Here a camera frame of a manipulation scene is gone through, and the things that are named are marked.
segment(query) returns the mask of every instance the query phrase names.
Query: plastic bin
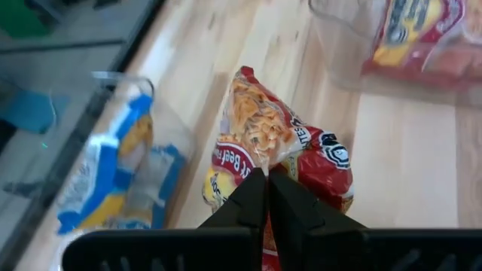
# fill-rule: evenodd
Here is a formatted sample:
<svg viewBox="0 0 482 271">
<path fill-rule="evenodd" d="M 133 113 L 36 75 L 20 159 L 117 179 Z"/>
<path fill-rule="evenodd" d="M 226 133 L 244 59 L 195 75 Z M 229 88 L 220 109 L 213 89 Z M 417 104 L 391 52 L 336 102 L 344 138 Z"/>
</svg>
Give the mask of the plastic bin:
<svg viewBox="0 0 482 271">
<path fill-rule="evenodd" d="M 371 58 L 375 38 L 384 25 L 387 3 L 387 0 L 309 0 L 323 49 L 323 61 L 331 81 L 353 91 L 455 105 L 482 105 L 480 84 L 461 89 L 459 86 L 442 87 L 439 84 L 435 86 L 415 80 L 394 79 L 379 72 L 363 72 L 364 62 Z M 435 53 L 455 47 L 445 41 L 416 45 Z M 468 78 L 463 75 L 460 80 L 467 81 Z"/>
</svg>

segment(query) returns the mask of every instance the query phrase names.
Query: chips bag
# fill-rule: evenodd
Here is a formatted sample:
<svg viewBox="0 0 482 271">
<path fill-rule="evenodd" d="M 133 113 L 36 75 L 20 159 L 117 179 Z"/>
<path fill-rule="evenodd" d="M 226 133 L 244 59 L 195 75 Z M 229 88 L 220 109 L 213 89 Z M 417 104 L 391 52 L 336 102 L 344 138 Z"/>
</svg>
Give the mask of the chips bag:
<svg viewBox="0 0 482 271">
<path fill-rule="evenodd" d="M 108 130 L 86 143 L 58 199 L 58 233 L 162 228 L 192 150 L 190 133 L 168 105 L 145 93 L 128 98 Z"/>
<path fill-rule="evenodd" d="M 353 198 L 352 173 L 345 147 L 330 132 L 305 124 L 242 67 L 230 86 L 203 185 L 203 198 L 215 212 L 255 167 L 265 175 L 278 167 L 318 198 L 345 212 Z M 279 270 L 268 220 L 264 233 L 264 268 Z"/>
<path fill-rule="evenodd" d="M 478 0 L 386 0 L 364 72 L 465 89 L 482 81 Z"/>
</svg>

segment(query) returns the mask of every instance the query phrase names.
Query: red snack bag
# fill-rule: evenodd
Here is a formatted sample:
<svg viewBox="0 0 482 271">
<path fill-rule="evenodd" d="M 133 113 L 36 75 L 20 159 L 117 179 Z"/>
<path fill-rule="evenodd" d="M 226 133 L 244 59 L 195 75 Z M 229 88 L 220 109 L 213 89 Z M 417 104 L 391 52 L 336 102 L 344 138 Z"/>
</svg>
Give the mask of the red snack bag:
<svg viewBox="0 0 482 271">
<path fill-rule="evenodd" d="M 480 0 L 386 0 L 363 72 L 465 89 L 482 81 Z"/>
<path fill-rule="evenodd" d="M 348 152 L 329 132 L 306 125 L 242 67 L 233 79 L 221 132 L 203 186 L 215 212 L 255 167 L 284 169 L 317 197 L 346 211 L 352 202 Z M 270 221 L 264 231 L 263 270 L 279 270 Z"/>
</svg>

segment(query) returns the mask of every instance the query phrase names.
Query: wooden surface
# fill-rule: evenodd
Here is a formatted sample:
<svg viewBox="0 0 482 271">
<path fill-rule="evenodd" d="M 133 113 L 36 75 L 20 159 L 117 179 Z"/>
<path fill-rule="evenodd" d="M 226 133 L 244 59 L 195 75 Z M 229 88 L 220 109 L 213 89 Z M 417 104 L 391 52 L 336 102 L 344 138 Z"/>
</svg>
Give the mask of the wooden surface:
<svg viewBox="0 0 482 271">
<path fill-rule="evenodd" d="M 167 1 L 130 72 L 157 85 L 157 97 L 176 110 L 198 146 L 171 202 L 169 227 L 196 227 L 210 215 L 201 185 L 226 90 L 241 65 L 351 151 L 349 216 L 369 227 L 482 226 L 482 112 L 341 90 L 327 79 L 314 27 L 306 0 Z M 117 107 L 109 105 L 97 130 Z M 57 227 L 51 210 L 17 270 L 49 268 L 61 240 Z"/>
</svg>

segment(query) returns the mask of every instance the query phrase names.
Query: snack bag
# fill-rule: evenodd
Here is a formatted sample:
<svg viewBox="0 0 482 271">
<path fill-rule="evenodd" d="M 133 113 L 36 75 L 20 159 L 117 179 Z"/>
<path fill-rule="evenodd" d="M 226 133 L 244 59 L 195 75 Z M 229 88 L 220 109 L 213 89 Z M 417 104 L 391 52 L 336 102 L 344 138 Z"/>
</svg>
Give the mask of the snack bag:
<svg viewBox="0 0 482 271">
<path fill-rule="evenodd" d="M 364 72 L 465 89 L 482 81 L 478 0 L 386 0 Z"/>
<path fill-rule="evenodd" d="M 92 135 L 78 171 L 58 200 L 58 233 L 94 228 L 162 228 L 166 202 L 193 149 L 168 105 L 144 93 L 108 131 Z"/>
<path fill-rule="evenodd" d="M 203 198 L 215 212 L 255 167 L 265 175 L 279 167 L 318 198 L 345 212 L 353 198 L 348 153 L 329 132 L 305 124 L 242 67 L 230 86 L 203 185 Z M 264 232 L 264 268 L 279 270 L 268 220 Z"/>
</svg>

